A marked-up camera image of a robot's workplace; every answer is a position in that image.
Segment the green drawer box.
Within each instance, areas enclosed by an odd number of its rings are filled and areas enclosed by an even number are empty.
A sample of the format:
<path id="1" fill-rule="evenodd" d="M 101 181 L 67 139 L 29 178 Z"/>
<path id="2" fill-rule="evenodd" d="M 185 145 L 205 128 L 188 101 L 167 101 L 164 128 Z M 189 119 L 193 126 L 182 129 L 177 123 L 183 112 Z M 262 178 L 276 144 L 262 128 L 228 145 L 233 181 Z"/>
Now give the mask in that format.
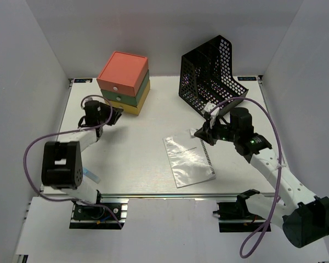
<path id="1" fill-rule="evenodd" d="M 129 95 L 124 95 L 118 92 L 111 92 L 108 90 L 102 90 L 101 89 L 101 93 L 103 95 L 103 97 L 106 97 L 109 100 L 112 101 L 119 101 L 131 106 L 136 106 L 138 104 L 138 99 L 141 96 L 142 92 L 144 91 L 144 88 L 146 86 L 146 84 L 148 83 L 149 79 L 149 70 L 147 70 L 146 75 L 138 89 L 138 92 L 136 94 L 136 96 L 129 96 Z"/>

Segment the yellow bottom drawer box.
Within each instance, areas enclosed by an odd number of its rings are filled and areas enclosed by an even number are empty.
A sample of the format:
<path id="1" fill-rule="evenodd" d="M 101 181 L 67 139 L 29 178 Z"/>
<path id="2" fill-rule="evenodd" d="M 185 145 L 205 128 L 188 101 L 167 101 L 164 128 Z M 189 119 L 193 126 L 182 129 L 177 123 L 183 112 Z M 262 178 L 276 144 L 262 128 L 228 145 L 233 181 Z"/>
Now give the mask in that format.
<path id="1" fill-rule="evenodd" d="M 146 84 L 144 91 L 142 92 L 141 96 L 138 99 L 138 104 L 136 106 L 131 106 L 119 101 L 110 101 L 113 107 L 121 108 L 124 112 L 132 114 L 132 115 L 139 115 L 140 111 L 143 107 L 143 104 L 147 98 L 147 95 L 150 91 L 150 81 Z"/>

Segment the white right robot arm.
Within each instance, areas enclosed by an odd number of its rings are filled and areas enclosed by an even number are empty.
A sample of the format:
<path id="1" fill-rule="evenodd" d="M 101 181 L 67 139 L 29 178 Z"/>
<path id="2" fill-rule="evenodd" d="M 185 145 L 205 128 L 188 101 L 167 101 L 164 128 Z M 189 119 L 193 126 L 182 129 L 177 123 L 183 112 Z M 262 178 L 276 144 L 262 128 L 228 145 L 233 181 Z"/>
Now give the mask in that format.
<path id="1" fill-rule="evenodd" d="M 217 211 L 219 216 L 271 218 L 271 223 L 282 229 L 297 248 L 329 235 L 329 198 L 318 197 L 279 162 L 271 143 L 254 131 L 248 109 L 232 109 L 230 121 L 225 124 L 220 122 L 215 104 L 209 102 L 202 112 L 206 121 L 194 136 L 212 146 L 218 140 L 232 142 L 236 152 L 266 178 L 284 202 L 274 202 L 258 190 L 251 189 L 237 196 L 233 211 Z"/>

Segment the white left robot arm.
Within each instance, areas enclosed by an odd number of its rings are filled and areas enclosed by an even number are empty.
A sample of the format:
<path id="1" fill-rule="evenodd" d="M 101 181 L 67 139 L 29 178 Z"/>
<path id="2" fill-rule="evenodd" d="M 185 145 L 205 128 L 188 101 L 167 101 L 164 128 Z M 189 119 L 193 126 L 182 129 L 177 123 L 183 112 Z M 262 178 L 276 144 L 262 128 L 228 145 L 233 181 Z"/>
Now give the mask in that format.
<path id="1" fill-rule="evenodd" d="M 63 141 L 46 142 L 43 152 L 42 184 L 60 190 L 79 202 L 88 203 L 86 212 L 94 219 L 104 215 L 105 205 L 98 201 L 99 191 L 83 178 L 82 152 L 99 141 L 103 126 L 116 124 L 123 109 L 90 100 L 84 106 L 78 130 Z"/>

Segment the Canon safety instructions booklet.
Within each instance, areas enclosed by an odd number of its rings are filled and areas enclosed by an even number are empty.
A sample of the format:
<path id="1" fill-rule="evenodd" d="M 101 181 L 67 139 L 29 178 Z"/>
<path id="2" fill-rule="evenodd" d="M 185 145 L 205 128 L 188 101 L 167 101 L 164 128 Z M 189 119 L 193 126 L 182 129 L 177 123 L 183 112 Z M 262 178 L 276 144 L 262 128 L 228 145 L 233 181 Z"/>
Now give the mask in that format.
<path id="1" fill-rule="evenodd" d="M 177 188 L 211 181 L 216 178 L 203 140 L 187 129 L 163 138 L 166 154 Z"/>

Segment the pink top drawer box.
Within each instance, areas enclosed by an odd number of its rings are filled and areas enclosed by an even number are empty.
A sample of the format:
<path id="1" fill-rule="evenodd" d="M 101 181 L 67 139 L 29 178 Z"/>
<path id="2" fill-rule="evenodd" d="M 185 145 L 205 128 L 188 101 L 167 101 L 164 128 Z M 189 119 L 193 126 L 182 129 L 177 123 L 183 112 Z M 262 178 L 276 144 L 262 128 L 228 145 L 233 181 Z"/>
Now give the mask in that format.
<path id="1" fill-rule="evenodd" d="M 135 97 L 148 69 L 147 57 L 115 51 L 97 82 L 101 90 Z"/>

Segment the black mesh file organizer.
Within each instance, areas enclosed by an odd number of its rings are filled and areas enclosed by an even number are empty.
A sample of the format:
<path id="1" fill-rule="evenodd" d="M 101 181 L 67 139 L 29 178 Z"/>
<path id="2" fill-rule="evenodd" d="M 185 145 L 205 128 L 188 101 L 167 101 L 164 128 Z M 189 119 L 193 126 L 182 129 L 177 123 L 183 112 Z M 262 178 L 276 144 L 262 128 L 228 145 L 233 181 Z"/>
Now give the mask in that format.
<path id="1" fill-rule="evenodd" d="M 218 35 L 181 56 L 179 96 L 201 117 L 208 102 L 220 107 L 224 116 L 242 102 L 231 100 L 246 97 L 248 89 L 238 83 L 232 74 L 232 44 Z"/>

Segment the pastel blue highlighter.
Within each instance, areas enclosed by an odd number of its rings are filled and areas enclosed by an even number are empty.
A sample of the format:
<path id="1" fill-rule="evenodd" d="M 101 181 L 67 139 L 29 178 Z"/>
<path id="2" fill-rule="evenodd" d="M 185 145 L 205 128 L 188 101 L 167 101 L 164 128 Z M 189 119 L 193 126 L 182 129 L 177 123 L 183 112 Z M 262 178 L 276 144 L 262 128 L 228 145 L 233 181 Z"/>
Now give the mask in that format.
<path id="1" fill-rule="evenodd" d="M 87 168 L 83 168 L 83 175 L 86 176 L 87 178 L 91 179 L 92 181 L 94 181 L 96 184 L 98 184 L 99 182 L 101 182 L 100 177 L 98 177 L 97 175 L 95 175 L 94 173 L 92 173 Z"/>

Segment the aluminium front rail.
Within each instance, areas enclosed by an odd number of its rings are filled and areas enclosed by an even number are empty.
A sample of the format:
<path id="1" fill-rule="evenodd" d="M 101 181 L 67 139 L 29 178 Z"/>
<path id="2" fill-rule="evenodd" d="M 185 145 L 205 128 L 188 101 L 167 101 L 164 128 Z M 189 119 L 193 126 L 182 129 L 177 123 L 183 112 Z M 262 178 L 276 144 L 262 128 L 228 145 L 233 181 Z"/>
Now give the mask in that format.
<path id="1" fill-rule="evenodd" d="M 208 194 L 177 194 L 177 193 L 169 193 L 169 194 L 101 194 L 100 199 L 133 199 L 133 198 L 156 198 L 156 199 L 178 199 L 178 198 L 186 198 L 186 199 L 222 199 L 222 198 L 236 198 L 237 193 L 208 193 Z"/>

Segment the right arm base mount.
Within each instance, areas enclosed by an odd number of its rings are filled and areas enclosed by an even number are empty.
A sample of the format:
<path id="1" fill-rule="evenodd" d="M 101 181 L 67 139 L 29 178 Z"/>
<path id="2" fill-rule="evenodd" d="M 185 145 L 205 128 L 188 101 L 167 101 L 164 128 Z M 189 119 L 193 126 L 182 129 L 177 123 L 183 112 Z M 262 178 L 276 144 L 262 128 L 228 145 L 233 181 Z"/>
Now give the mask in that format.
<path id="1" fill-rule="evenodd" d="M 212 212 L 218 219 L 220 233 L 252 233 L 263 226 L 265 219 L 248 211 L 246 200 L 260 194 L 257 190 L 245 191 L 233 202 L 219 202 Z"/>

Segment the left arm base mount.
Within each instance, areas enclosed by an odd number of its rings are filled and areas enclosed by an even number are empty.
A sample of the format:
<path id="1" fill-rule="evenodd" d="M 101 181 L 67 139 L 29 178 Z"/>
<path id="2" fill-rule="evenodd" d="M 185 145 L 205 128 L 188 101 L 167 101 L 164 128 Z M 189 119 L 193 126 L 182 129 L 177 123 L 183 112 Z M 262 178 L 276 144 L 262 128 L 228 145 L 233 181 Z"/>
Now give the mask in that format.
<path id="1" fill-rule="evenodd" d="M 111 201 L 102 203 L 112 210 L 117 220 L 123 226 L 127 217 L 128 204 Z M 71 213 L 69 229 L 74 230 L 120 230 L 120 226 L 105 208 L 74 204 Z"/>

